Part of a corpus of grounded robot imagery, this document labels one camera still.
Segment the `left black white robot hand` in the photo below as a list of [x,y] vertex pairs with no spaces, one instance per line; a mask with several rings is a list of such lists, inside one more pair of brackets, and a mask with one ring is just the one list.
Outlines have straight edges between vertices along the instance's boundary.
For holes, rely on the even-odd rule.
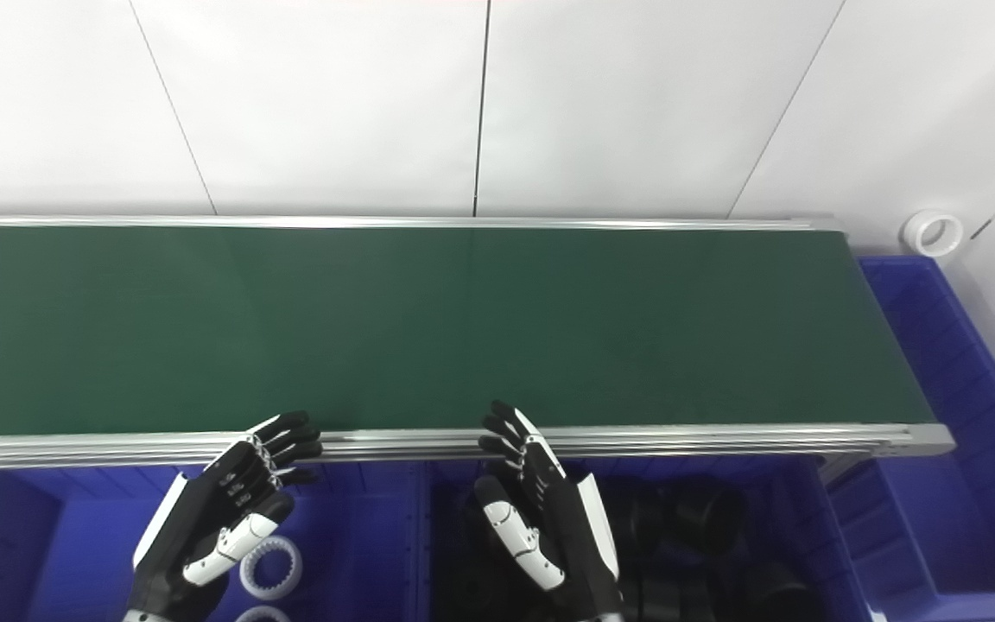
[[126,621],[206,621],[230,574],[291,516],[288,486],[312,483],[295,467],[323,453],[304,410],[245,430],[197,477],[178,473],[133,555]]

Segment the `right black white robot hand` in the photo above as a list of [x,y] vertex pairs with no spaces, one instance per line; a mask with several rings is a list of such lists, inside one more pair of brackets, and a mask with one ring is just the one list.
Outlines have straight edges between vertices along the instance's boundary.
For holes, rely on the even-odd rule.
[[500,464],[473,491],[510,559],[557,621],[621,621],[618,551],[595,477],[568,475],[545,434],[500,399],[483,428],[478,447]]

